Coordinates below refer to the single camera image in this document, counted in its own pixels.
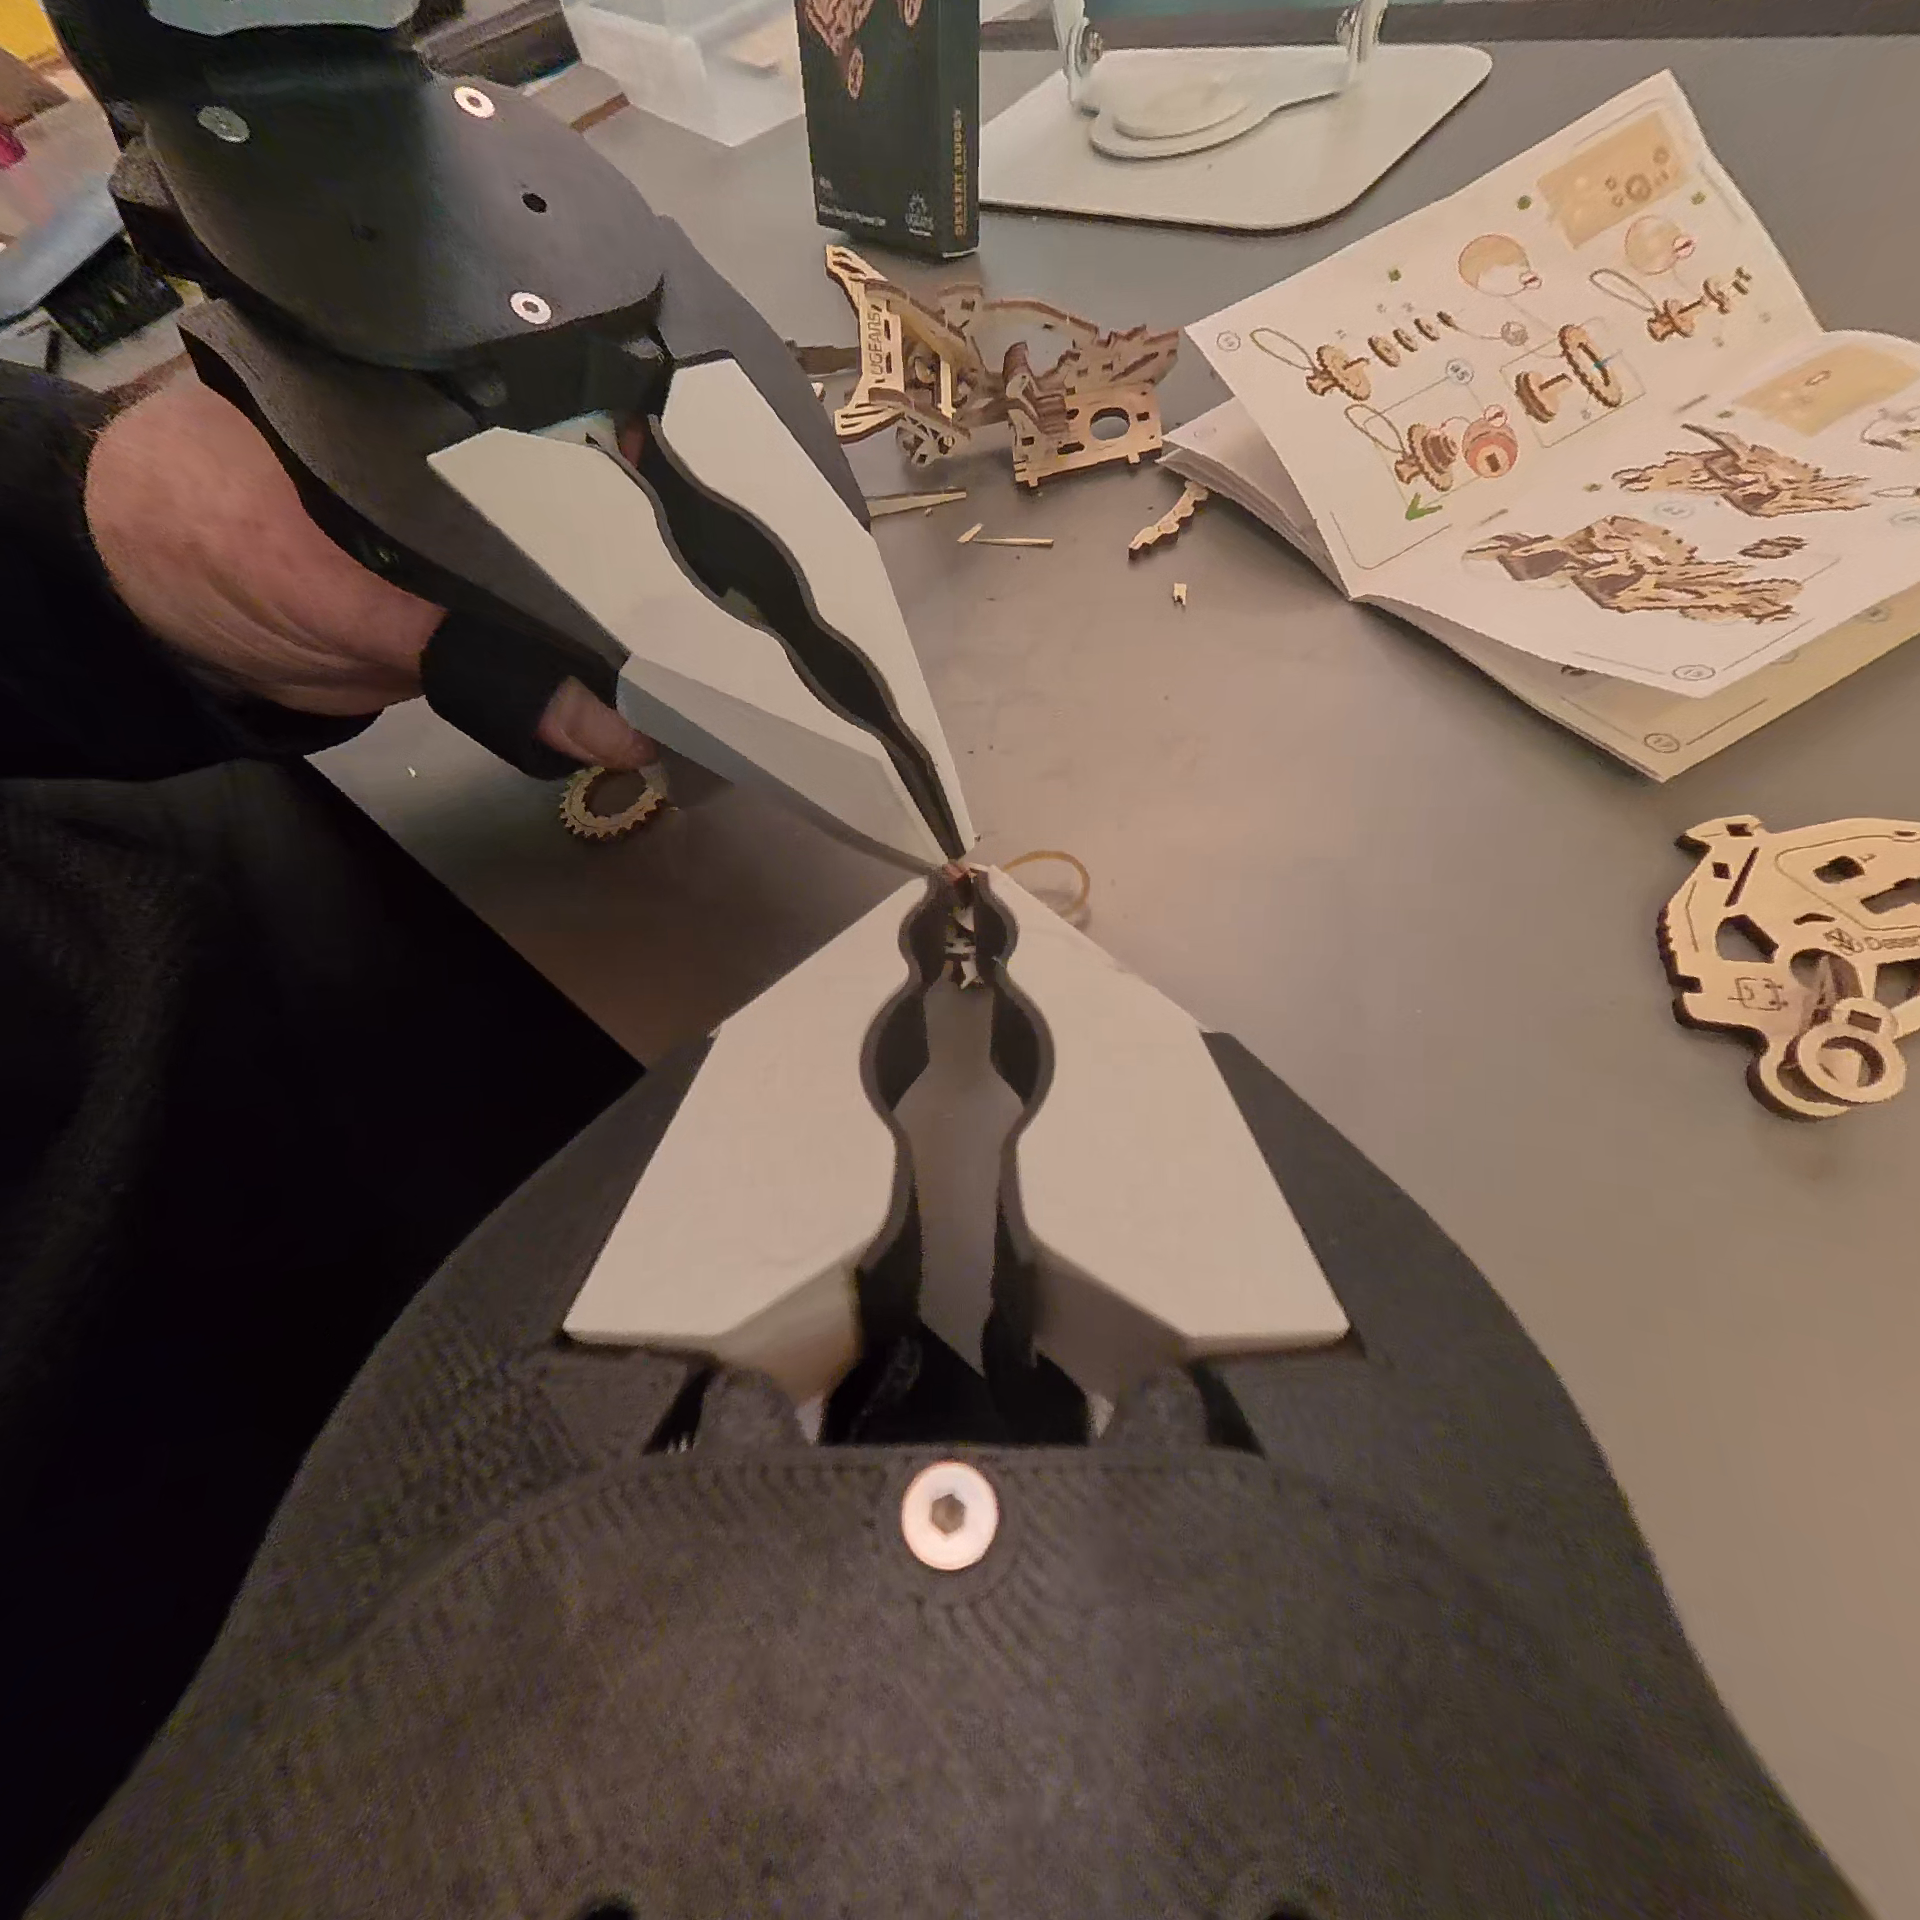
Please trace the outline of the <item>person's left forearm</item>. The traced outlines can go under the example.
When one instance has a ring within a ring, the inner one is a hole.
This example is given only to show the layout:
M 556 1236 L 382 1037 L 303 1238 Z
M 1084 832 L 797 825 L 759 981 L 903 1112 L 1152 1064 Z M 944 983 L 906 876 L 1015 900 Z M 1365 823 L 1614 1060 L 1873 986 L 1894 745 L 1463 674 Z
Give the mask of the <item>person's left forearm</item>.
M 85 513 L 100 394 L 1 366 L 4 776 L 144 776 L 172 680 L 108 584 Z

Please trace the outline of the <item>open instruction booklet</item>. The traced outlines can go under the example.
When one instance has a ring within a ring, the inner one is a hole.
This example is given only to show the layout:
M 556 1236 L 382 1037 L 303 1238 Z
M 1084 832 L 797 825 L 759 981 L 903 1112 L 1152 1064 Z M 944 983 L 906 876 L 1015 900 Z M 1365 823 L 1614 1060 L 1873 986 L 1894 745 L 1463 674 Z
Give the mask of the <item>open instruction booklet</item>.
M 1184 334 L 1166 465 L 1654 781 L 1914 637 L 1914 341 L 1821 325 L 1668 70 Z

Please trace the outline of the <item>partly built wooden model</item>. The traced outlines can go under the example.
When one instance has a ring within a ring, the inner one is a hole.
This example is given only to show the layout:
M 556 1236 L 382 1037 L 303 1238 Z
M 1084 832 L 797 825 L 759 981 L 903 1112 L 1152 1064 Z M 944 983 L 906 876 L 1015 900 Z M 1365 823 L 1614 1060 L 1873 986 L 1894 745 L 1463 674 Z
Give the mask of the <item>partly built wooden model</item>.
M 974 278 L 917 292 L 844 245 L 822 265 L 855 313 L 853 382 L 832 412 L 838 441 L 889 429 L 912 465 L 930 465 L 1004 426 L 1026 489 L 1161 450 L 1180 328 L 1102 326 Z

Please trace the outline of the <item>flat wooden car body panel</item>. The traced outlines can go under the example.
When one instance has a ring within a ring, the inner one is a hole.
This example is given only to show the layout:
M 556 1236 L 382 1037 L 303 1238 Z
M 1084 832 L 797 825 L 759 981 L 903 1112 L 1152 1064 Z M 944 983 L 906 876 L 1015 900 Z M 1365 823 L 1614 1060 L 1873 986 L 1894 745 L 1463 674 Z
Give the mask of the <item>flat wooden car body panel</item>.
M 1749 1045 L 1753 1097 L 1790 1119 L 1906 1089 L 1917 1030 L 1917 825 L 1697 823 L 1656 938 L 1676 1021 Z

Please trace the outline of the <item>white document stand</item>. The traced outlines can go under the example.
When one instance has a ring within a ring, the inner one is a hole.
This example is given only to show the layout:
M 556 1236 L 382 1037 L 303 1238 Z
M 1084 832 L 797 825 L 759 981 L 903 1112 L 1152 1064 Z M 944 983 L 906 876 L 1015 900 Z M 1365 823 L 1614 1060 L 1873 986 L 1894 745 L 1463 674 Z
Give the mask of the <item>white document stand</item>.
M 1360 201 L 1493 73 L 1489 52 L 1382 38 L 1388 5 L 1223 42 L 1125 42 L 1050 5 L 1058 65 L 984 120 L 983 208 L 1286 232 Z

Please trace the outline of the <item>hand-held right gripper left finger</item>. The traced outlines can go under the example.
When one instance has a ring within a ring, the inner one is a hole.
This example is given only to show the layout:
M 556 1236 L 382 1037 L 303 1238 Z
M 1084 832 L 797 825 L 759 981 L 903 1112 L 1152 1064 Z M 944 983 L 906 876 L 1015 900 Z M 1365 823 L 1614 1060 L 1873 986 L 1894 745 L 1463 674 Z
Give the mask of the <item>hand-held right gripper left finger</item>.
M 586 1349 L 773 1378 L 822 1401 L 863 1336 L 857 1269 L 895 1208 L 900 1146 L 873 1042 L 924 991 L 912 879 L 713 1029 L 677 1110 L 566 1308 Z

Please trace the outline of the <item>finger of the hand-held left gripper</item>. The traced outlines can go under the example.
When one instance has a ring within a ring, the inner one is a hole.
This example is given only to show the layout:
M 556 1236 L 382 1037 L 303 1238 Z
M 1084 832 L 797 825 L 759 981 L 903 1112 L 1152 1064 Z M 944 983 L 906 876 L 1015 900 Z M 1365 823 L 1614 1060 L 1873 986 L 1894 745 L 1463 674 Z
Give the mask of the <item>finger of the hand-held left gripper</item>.
M 968 809 L 873 533 L 735 359 L 669 377 L 644 476 L 682 561 L 716 593 L 741 592 L 782 642 L 804 717 L 833 714 L 895 776 L 919 834 L 862 834 L 968 852 Z
M 855 644 L 890 695 L 906 748 L 930 764 L 926 799 L 876 721 L 833 712 L 776 634 L 694 583 L 669 551 L 655 500 L 614 456 L 492 426 L 426 462 L 623 647 L 614 704 L 637 730 L 898 866 L 930 872 L 965 852 L 965 806 L 934 823 L 952 757 L 876 549 L 855 564 Z

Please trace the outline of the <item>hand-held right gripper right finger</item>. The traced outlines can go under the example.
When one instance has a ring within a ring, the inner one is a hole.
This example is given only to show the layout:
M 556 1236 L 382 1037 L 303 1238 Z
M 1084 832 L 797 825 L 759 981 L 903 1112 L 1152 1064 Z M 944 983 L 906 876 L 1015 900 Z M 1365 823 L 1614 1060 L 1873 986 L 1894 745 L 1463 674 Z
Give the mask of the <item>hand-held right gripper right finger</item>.
M 1117 1401 L 1192 1359 L 1330 1349 L 1349 1314 L 1208 1033 L 1007 872 L 975 876 L 999 1160 L 989 1356 Z

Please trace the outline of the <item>wooden hub disc part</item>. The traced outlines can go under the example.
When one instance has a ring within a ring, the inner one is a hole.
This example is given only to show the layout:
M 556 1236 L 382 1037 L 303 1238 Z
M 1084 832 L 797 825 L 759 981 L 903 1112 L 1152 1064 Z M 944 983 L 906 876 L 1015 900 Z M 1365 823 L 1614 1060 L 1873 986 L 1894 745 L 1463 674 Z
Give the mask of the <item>wooden hub disc part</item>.
M 934 878 L 944 912 L 941 968 L 960 991 L 989 989 L 996 981 L 1001 913 L 988 872 L 952 860 Z

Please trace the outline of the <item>dark green model box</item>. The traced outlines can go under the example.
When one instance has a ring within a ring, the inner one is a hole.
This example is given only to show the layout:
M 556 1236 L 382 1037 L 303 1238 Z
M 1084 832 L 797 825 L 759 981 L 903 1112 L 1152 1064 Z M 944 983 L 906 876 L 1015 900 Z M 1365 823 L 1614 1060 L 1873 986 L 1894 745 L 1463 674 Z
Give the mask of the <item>dark green model box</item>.
M 817 223 L 924 258 L 977 240 L 977 5 L 797 1 Z

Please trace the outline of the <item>clear plastic container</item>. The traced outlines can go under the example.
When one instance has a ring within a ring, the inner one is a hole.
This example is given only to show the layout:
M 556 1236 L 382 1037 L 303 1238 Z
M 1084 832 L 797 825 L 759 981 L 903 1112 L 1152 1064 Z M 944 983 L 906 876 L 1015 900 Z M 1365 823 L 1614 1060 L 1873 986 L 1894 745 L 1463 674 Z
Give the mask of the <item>clear plastic container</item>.
M 652 117 L 742 146 L 802 114 L 790 1 L 562 1 L 578 57 Z

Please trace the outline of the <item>small wooden gear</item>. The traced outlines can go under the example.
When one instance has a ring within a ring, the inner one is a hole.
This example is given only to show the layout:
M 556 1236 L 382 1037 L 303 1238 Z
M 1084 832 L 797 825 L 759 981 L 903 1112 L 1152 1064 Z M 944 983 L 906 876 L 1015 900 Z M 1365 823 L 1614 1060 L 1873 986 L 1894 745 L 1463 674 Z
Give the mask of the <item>small wooden gear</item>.
M 559 825 L 585 844 L 623 840 L 669 812 L 662 761 L 637 770 L 606 764 L 574 773 L 559 791 Z

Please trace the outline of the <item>person's left hand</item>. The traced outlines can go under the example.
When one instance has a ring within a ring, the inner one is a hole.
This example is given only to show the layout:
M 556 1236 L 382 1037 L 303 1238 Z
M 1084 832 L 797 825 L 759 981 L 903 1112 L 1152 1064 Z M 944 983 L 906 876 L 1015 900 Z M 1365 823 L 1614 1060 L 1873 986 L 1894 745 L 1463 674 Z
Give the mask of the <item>person's left hand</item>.
M 81 504 L 120 602 L 223 696 L 326 719 L 422 696 L 444 610 L 326 540 L 253 423 L 190 366 L 103 424 Z

